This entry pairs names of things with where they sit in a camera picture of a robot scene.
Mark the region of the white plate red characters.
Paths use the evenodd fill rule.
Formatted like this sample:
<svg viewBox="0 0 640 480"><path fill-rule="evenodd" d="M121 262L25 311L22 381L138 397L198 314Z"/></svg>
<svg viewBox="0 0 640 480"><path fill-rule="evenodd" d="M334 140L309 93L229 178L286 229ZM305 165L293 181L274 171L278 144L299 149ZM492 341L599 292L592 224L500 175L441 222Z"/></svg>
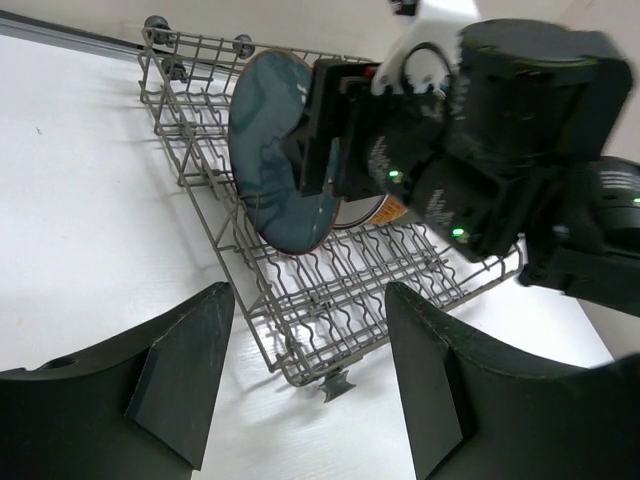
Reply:
<svg viewBox="0 0 640 480"><path fill-rule="evenodd" d="M385 196L345 201L339 204L334 230L349 230L369 222L385 202Z"/></svg>

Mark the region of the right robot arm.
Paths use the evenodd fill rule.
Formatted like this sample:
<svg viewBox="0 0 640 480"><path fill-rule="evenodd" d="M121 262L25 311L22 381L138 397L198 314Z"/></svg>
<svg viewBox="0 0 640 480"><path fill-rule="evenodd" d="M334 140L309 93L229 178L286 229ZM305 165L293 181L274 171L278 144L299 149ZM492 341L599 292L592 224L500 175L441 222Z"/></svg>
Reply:
<svg viewBox="0 0 640 480"><path fill-rule="evenodd" d="M493 19L398 65L319 60L284 136L297 188L320 192L337 149L339 197L383 193L471 262L519 240L519 280L639 311L639 167L604 154L633 86L611 39Z"/></svg>

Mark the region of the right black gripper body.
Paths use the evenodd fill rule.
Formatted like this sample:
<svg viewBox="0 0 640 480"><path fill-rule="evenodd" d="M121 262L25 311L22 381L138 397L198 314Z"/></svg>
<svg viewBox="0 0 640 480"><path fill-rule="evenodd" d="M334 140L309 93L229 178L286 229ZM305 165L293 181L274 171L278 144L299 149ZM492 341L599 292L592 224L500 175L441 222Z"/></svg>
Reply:
<svg viewBox="0 0 640 480"><path fill-rule="evenodd" d="M301 194L370 187L399 201L463 257L503 256L542 210L545 189L599 157L633 86L598 31L492 19L460 31L445 87L373 91L374 64L323 60L283 137Z"/></svg>

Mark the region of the dark teal blossom plate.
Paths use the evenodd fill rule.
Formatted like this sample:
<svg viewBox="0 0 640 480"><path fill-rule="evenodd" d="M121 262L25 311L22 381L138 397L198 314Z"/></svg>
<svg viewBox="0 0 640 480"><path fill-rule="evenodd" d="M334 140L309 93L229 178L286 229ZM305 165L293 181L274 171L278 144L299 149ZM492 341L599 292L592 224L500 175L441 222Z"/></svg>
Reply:
<svg viewBox="0 0 640 480"><path fill-rule="evenodd" d="M228 150L236 191L261 238L275 250L302 255L331 232L339 200L328 171L318 194L303 196L281 141L303 112L311 67L281 49L258 53L236 81Z"/></svg>

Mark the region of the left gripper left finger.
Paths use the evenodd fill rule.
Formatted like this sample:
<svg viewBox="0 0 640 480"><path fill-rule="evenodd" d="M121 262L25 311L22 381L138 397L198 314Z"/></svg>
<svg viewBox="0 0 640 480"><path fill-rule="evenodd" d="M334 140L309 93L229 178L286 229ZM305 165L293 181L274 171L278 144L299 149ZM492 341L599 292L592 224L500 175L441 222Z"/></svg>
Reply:
<svg viewBox="0 0 640 480"><path fill-rule="evenodd" d="M4 471L202 467L234 317L218 282L145 323L1 374Z"/></svg>

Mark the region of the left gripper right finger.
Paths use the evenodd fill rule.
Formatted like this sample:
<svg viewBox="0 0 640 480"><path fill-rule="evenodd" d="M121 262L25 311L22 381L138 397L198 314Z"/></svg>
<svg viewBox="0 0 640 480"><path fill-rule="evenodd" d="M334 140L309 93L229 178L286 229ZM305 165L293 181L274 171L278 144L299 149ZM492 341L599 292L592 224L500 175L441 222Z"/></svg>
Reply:
<svg viewBox="0 0 640 480"><path fill-rule="evenodd" d="M420 479L635 479L639 359L596 368L506 344L389 283L387 325Z"/></svg>

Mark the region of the round woven bamboo tray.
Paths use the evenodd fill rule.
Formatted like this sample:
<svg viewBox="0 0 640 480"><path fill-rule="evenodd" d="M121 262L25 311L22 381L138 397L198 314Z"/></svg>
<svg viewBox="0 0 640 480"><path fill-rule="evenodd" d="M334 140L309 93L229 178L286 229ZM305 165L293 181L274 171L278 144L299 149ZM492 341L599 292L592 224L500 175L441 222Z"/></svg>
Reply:
<svg viewBox="0 0 640 480"><path fill-rule="evenodd" d="M402 217L406 212L407 209L400 202L391 196L387 196L369 222L371 224L390 223Z"/></svg>

